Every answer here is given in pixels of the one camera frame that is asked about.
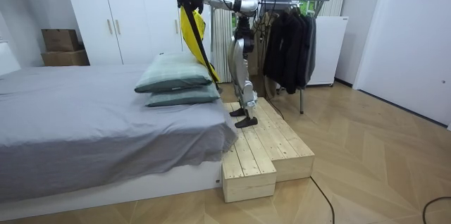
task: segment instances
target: pillow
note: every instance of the pillow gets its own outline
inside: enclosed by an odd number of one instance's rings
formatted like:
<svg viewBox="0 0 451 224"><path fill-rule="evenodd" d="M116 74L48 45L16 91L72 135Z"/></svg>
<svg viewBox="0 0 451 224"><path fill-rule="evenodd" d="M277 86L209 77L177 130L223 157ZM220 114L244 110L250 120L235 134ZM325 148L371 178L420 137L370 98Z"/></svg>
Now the pillow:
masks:
<svg viewBox="0 0 451 224"><path fill-rule="evenodd" d="M215 84L189 89L179 89L167 92L151 93L146 106L171 106L178 104L203 104L219 99Z"/></svg>
<svg viewBox="0 0 451 224"><path fill-rule="evenodd" d="M191 53L159 54L142 74L135 92L165 92L210 83L208 70Z"/></svg>

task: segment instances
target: cabinet handle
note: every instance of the cabinet handle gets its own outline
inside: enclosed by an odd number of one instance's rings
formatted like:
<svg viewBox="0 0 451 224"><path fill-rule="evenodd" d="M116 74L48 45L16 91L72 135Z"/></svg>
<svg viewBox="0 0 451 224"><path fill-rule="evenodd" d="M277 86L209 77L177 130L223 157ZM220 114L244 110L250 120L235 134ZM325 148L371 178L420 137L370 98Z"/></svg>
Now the cabinet handle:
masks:
<svg viewBox="0 0 451 224"><path fill-rule="evenodd" d="M174 21L175 21L175 33L178 34L178 24L177 24L177 19L175 19Z"/></svg>
<svg viewBox="0 0 451 224"><path fill-rule="evenodd" d="M107 23L108 23L108 28L110 29L110 34L113 34L113 29L111 28L110 20L108 19L108 20L106 20L106 21L107 21Z"/></svg>
<svg viewBox="0 0 451 224"><path fill-rule="evenodd" d="M121 28L119 27L119 21L116 20L116 27L118 28L118 33L121 34Z"/></svg>

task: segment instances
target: robot leg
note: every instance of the robot leg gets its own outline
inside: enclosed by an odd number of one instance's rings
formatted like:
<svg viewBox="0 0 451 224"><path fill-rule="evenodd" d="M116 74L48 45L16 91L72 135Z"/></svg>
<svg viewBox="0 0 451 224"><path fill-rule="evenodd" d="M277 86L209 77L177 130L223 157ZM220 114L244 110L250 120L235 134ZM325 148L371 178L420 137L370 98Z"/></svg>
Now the robot leg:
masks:
<svg viewBox="0 0 451 224"><path fill-rule="evenodd" d="M228 51L228 66L230 74L232 75L233 87L235 95L238 97L241 108L230 113L231 116L246 116L244 120L235 124L236 128L243 128L258 123L257 118L254 117L253 109L257 102L257 93L254 92L254 86L249 80L249 73L247 70L247 59L243 54L245 41L243 38L235 41L232 37L232 42Z"/></svg>

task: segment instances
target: white bed frame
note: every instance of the white bed frame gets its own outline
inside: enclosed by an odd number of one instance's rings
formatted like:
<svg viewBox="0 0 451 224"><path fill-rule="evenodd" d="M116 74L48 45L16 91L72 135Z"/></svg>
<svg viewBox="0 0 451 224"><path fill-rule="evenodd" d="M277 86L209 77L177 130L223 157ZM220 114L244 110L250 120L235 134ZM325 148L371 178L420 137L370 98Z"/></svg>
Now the white bed frame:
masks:
<svg viewBox="0 0 451 224"><path fill-rule="evenodd" d="M105 206L222 186L221 162L181 166L162 173L76 192L0 204L0 221Z"/></svg>

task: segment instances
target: gray bedsheet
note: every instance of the gray bedsheet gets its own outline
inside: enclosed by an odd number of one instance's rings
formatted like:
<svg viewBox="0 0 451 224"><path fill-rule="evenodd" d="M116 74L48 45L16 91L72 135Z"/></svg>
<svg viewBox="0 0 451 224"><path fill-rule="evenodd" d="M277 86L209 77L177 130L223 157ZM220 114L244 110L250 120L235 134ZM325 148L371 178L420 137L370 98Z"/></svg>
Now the gray bedsheet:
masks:
<svg viewBox="0 0 451 224"><path fill-rule="evenodd" d="M28 68L0 76L0 202L219 161L236 138L220 100L147 108L146 66Z"/></svg>

